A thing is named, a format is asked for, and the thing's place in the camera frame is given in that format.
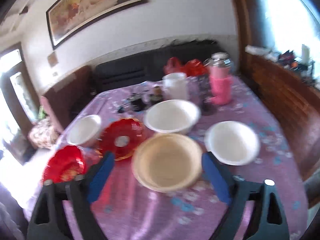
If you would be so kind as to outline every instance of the wall decoration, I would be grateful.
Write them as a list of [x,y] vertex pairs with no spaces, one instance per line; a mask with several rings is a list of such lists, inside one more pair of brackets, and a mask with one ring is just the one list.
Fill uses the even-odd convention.
[[92,23],[146,0],[58,0],[47,11],[53,49]]
[[59,63],[58,58],[57,58],[57,54],[56,52],[52,52],[49,56],[48,56],[48,63],[50,65],[50,67],[54,67],[55,65],[57,65]]

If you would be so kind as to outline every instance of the sofa cushion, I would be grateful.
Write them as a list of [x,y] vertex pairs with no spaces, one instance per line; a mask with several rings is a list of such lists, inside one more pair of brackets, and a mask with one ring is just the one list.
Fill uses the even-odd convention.
[[171,44],[102,63],[95,68],[93,75],[100,93],[147,80],[161,80],[164,76],[163,68],[171,57],[178,57],[182,63],[195,58],[204,61],[211,54],[221,51],[224,50],[211,40]]

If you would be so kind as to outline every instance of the table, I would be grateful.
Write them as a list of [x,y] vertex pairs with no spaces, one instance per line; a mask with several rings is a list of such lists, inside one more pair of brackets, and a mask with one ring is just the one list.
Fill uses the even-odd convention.
[[[100,93],[67,127],[57,142],[65,146],[66,134],[75,121],[89,114],[99,114],[103,125],[133,113],[117,114],[118,107],[132,92],[142,92],[161,82],[144,82]],[[196,78],[189,78],[191,101],[199,104]],[[234,175],[248,181],[272,179],[277,186],[287,217],[290,240],[299,239],[307,227],[307,198],[296,163],[278,122],[252,91],[237,77],[233,78],[233,100],[217,106],[212,115],[203,115],[188,134],[204,148],[205,131],[221,121],[240,121],[259,135],[258,158],[245,166],[228,166]],[[143,120],[143,112],[134,117]],[[89,162],[98,158],[93,149],[84,149]],[[28,203],[25,214],[31,217],[41,186]],[[82,239],[69,202],[64,203],[74,239]],[[252,202],[247,202],[235,239],[242,239],[249,223]],[[227,206],[215,195],[205,174],[193,186],[167,194],[151,191],[138,183],[132,174],[131,159],[116,162],[98,201],[91,209],[108,239],[116,240],[207,240],[219,224]]]

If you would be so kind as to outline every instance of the red plate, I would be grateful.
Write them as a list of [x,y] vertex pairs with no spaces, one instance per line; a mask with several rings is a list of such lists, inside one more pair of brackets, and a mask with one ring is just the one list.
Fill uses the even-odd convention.
[[72,180],[78,174],[87,171],[81,149],[77,146],[68,145],[60,149],[49,160],[44,169],[43,181],[52,179],[54,183]]
[[111,151],[115,161],[127,159],[145,138],[144,124],[137,119],[125,118],[110,124],[98,142],[98,151],[104,154]]

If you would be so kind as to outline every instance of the wooden cabinet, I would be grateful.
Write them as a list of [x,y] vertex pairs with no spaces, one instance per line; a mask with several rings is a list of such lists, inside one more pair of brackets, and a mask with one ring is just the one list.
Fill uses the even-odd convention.
[[263,57],[248,55],[248,64],[248,85],[279,121],[300,174],[308,179],[320,167],[320,92]]

